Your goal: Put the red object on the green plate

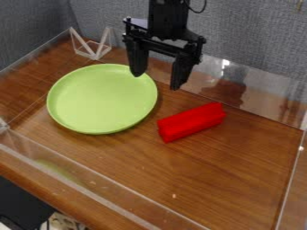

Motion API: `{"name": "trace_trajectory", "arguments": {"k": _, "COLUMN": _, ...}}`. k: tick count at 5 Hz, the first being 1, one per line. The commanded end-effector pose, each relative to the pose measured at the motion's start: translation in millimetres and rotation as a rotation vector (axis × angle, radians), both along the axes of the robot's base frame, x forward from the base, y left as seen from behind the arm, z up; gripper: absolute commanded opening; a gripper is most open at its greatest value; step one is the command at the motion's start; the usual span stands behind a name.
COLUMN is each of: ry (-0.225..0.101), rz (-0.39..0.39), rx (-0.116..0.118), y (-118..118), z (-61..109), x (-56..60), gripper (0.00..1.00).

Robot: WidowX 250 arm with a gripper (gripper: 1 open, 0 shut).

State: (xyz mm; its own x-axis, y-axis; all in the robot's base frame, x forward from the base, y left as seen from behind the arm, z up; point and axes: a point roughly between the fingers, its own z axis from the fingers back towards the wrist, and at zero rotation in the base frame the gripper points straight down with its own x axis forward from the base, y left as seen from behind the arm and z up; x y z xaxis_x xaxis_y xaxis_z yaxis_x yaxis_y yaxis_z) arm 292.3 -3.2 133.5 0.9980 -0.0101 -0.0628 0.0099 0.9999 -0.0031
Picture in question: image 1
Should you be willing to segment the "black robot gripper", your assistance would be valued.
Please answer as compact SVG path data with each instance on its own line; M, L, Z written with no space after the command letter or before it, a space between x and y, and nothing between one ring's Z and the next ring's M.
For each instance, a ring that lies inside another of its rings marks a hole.
M129 70L135 77L148 68L148 52L158 52L176 59L171 68L171 89L179 90L187 82L195 63L200 62L206 38L188 27L188 13L196 11L191 0L148 0L148 17L124 18L124 45Z

